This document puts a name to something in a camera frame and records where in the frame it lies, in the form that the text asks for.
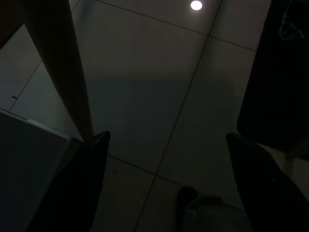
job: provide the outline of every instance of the black shoe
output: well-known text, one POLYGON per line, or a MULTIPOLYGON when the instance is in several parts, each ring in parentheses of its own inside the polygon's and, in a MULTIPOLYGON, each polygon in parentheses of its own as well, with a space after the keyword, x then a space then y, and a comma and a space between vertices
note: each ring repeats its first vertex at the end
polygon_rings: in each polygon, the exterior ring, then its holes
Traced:
POLYGON ((198 198, 197 192, 193 188, 182 187, 176 200, 176 232, 183 231, 183 217, 189 204, 198 198))

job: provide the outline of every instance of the tiled floor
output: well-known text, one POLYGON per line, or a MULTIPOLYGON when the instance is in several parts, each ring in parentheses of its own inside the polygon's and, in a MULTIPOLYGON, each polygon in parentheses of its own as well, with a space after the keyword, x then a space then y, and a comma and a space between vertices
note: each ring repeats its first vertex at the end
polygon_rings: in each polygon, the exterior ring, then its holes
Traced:
MULTIPOLYGON (((181 185, 242 208, 225 134, 237 131, 269 4, 70 1, 94 130, 112 134, 92 231, 173 231, 181 185)), ((79 138, 25 27, 0 59, 0 108, 79 138)))

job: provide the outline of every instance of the floor tile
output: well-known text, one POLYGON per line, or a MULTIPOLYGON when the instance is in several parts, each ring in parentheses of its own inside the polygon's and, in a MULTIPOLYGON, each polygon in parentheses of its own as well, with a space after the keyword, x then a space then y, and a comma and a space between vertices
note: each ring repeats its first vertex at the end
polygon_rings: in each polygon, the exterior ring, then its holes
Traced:
POLYGON ((176 197, 181 186, 156 178, 136 232, 175 231, 176 197))
POLYGON ((209 34, 221 0, 200 0, 199 11, 191 8, 193 0, 100 0, 134 12, 209 34))
MULTIPOLYGON (((73 12, 95 133, 155 172, 206 36, 98 1, 73 12)), ((76 136, 41 65, 12 112, 76 136)))
POLYGON ((271 0, 223 0, 211 36, 257 49, 271 0))
POLYGON ((159 174, 242 207, 225 135, 236 123, 254 52, 209 38, 159 174))
POLYGON ((0 108, 9 111, 41 58, 22 25, 0 49, 0 108))
POLYGON ((153 178, 149 173, 108 157, 90 232, 133 232, 153 178))

